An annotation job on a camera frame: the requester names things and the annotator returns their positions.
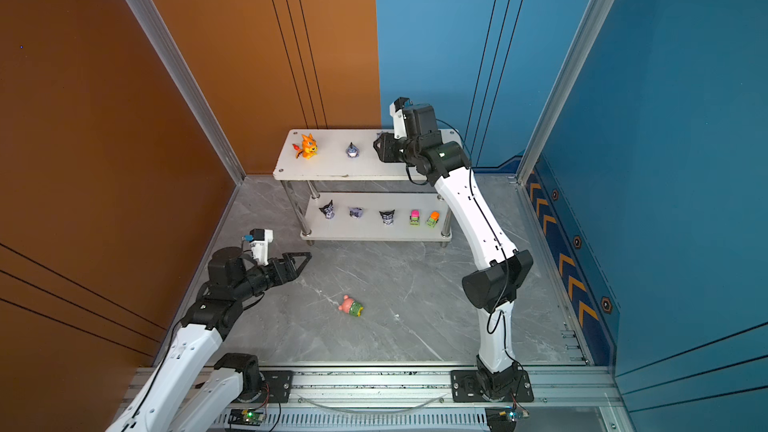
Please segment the blue grey eeyore toy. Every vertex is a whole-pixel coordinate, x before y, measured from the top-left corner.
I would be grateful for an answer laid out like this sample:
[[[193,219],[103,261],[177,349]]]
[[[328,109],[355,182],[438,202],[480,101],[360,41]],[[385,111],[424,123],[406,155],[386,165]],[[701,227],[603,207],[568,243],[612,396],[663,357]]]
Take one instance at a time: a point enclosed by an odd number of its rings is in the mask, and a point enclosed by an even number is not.
[[[358,158],[360,150],[354,143],[350,142],[346,149],[346,155],[348,158]]]

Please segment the pink green block toy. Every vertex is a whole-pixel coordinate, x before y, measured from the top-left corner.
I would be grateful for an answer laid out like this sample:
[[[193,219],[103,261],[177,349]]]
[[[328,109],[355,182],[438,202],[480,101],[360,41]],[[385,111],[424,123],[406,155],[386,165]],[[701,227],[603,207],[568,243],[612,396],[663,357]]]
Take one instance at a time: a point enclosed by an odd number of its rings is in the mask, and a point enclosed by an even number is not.
[[[420,225],[420,212],[418,210],[412,210],[409,216],[409,224],[412,226]]]

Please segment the green orange toy car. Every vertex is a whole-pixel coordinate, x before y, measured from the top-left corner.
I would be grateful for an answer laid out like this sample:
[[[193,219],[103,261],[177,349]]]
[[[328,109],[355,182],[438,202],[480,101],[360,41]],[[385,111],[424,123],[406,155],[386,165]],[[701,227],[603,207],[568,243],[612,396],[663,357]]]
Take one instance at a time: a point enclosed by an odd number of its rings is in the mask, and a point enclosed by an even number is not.
[[[433,211],[426,220],[426,225],[430,228],[435,228],[440,220],[440,213]]]

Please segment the black white kuromi toy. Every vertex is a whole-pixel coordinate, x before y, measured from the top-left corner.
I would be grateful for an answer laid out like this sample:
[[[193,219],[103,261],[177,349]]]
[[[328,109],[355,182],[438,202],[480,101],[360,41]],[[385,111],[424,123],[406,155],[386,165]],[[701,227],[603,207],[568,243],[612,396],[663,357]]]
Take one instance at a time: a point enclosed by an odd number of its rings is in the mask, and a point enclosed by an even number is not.
[[[320,206],[319,211],[325,219],[332,220],[335,217],[334,202],[330,200],[325,205]]]

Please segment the pink pig green toy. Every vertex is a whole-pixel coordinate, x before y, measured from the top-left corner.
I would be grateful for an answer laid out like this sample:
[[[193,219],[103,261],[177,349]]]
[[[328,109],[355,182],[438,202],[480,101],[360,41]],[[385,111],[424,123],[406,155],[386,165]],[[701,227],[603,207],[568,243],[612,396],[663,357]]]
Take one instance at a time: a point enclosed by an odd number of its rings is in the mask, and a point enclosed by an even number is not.
[[[353,317],[360,317],[364,310],[364,306],[353,297],[345,295],[341,304],[338,306],[338,310]]]

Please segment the grey purple kuromi toy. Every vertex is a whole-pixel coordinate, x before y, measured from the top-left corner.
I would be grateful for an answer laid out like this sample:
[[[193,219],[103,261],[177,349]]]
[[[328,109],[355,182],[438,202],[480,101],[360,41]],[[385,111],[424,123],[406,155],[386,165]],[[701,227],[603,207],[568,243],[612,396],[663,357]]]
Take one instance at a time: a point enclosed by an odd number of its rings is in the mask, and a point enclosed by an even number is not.
[[[380,211],[379,215],[382,220],[382,223],[385,226],[392,226],[395,223],[395,213],[396,213],[395,209]]]

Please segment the purple bat toy figure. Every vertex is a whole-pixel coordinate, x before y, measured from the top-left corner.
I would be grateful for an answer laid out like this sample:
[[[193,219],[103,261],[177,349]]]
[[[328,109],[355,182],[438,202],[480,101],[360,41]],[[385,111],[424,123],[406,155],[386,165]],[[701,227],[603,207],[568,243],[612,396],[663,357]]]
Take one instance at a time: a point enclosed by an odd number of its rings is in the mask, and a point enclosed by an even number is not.
[[[364,215],[364,210],[360,207],[350,207],[349,208],[349,215],[352,218],[360,219]]]

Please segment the orange fox toy figure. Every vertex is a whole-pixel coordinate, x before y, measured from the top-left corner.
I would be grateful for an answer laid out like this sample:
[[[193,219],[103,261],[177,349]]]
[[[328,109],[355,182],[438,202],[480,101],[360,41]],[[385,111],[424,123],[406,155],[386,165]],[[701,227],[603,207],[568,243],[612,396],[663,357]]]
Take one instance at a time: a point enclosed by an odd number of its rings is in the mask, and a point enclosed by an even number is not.
[[[301,135],[301,143],[294,143],[293,149],[296,158],[310,159],[317,155],[318,144],[311,133]]]

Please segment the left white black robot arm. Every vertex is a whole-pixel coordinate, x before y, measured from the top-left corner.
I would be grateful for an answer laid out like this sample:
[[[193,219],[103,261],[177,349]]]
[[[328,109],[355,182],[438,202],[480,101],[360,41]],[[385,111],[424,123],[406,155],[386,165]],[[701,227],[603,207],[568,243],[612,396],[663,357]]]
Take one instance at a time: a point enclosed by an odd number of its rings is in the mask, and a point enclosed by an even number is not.
[[[271,288],[300,277],[309,252],[289,252],[257,261],[226,247],[213,253],[209,280],[179,321],[161,363],[110,431],[206,431],[232,402],[259,400],[264,391],[258,359],[227,353],[191,400],[185,397],[209,359],[219,350],[242,313]]]

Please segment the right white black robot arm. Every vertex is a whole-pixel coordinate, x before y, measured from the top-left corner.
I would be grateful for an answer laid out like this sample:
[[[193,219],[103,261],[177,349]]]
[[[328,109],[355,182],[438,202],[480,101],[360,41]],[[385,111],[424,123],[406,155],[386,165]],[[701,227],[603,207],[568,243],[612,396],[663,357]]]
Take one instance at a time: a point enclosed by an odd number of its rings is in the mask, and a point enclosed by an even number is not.
[[[446,202],[470,247],[476,270],[462,289],[478,312],[476,381],[489,401],[531,402],[532,385],[511,345],[511,315],[533,257],[495,219],[475,180],[463,145],[443,140],[432,106],[400,97],[390,105],[394,129],[373,142],[379,160],[403,163],[425,177]]]

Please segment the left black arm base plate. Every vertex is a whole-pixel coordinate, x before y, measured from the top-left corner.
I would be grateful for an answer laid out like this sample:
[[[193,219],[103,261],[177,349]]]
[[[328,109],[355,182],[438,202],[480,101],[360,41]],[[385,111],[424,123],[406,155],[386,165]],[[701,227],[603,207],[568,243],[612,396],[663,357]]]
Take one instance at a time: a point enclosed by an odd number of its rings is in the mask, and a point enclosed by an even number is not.
[[[245,373],[243,389],[233,401],[234,404],[287,403],[293,383],[290,370],[260,370],[258,375]]]

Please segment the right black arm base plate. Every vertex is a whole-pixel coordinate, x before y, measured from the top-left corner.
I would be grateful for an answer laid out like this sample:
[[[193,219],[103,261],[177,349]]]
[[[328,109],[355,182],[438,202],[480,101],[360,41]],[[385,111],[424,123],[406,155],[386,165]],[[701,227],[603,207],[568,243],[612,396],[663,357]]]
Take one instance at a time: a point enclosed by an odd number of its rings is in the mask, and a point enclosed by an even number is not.
[[[522,368],[490,373],[486,370],[453,370],[452,398],[456,403],[518,402],[535,400],[529,374]]]

